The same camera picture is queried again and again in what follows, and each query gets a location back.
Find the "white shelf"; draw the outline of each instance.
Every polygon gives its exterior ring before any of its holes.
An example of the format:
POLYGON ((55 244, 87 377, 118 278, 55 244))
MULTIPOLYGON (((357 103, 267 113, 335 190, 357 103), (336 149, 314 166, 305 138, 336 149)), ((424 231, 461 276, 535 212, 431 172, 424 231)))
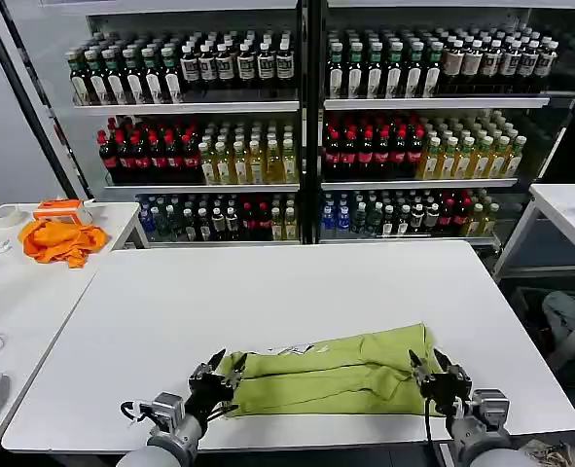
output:
POLYGON ((325 182, 322 190, 326 192, 350 190, 403 190, 445 188, 494 188, 511 187, 518 178, 475 178, 471 180, 389 180, 384 182, 325 182))
POLYGON ((549 97, 432 97, 429 99, 326 99, 326 110, 538 109, 549 97))
POLYGON ((95 16, 225 10, 276 10, 296 8, 295 0, 41 0, 41 6, 59 15, 95 16))
POLYGON ((144 105, 87 105, 75 110, 85 115, 111 117, 113 115, 157 114, 249 114, 257 112, 297 112, 297 100, 270 102, 187 102, 183 104, 144 105))
POLYGON ((117 195, 170 195, 202 193, 295 193, 300 189, 297 183, 276 185, 129 185, 105 187, 108 194, 117 195))

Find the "orange cloth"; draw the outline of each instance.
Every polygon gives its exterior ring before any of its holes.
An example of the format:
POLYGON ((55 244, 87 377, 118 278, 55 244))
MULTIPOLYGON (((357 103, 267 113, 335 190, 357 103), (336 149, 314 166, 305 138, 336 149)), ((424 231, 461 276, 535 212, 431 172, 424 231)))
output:
POLYGON ((88 253, 99 251, 108 235, 99 227, 57 221, 34 221, 18 235, 23 253, 39 263, 66 260, 69 268, 82 268, 88 253))

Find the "orange box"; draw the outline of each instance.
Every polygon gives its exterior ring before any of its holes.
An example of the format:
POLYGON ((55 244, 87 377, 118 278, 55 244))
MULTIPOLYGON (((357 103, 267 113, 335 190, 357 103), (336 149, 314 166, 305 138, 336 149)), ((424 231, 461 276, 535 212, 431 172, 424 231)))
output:
POLYGON ((54 199, 43 201, 33 213, 36 220, 50 220, 86 226, 92 223, 92 216, 79 199, 54 199))

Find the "white tabletop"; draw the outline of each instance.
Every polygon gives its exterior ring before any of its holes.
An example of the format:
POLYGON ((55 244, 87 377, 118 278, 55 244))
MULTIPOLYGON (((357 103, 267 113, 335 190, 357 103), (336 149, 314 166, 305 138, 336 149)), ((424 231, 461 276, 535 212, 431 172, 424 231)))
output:
POLYGON ((575 185, 534 184, 529 191, 538 209, 575 245, 575 185))
MULTIPOLYGON (((187 378, 230 351, 423 321, 475 387, 512 401, 513 434, 575 429, 575 411, 469 244, 461 241, 114 252, 7 430, 11 451, 125 452, 126 400, 187 397, 187 378)), ((441 419, 433 437, 447 439, 441 419)), ((413 415, 259 415, 212 421, 205 450, 295 449, 425 439, 413 415)))
MULTIPOLYGON (((36 204, 21 204, 31 212, 36 204)), ((110 236, 99 253, 89 255, 83 269, 65 262, 41 265, 25 256, 17 240, 20 226, 0 229, 11 249, 0 254, 0 372, 11 380, 10 398, 0 413, 0 440, 27 387, 40 368, 59 330, 86 290, 105 253, 109 252, 137 215, 137 203, 95 203, 94 222, 110 236)))

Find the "green cloth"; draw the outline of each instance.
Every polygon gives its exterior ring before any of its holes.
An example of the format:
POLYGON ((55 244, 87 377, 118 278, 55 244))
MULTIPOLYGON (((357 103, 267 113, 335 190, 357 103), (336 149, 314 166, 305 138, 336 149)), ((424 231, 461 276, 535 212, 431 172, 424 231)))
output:
MULTIPOLYGON (((317 342, 304 354, 249 353, 232 415, 258 413, 414 413, 424 400, 413 378, 411 349, 440 371, 432 335, 406 328, 317 342)), ((228 355, 226 374, 242 354, 228 355)))

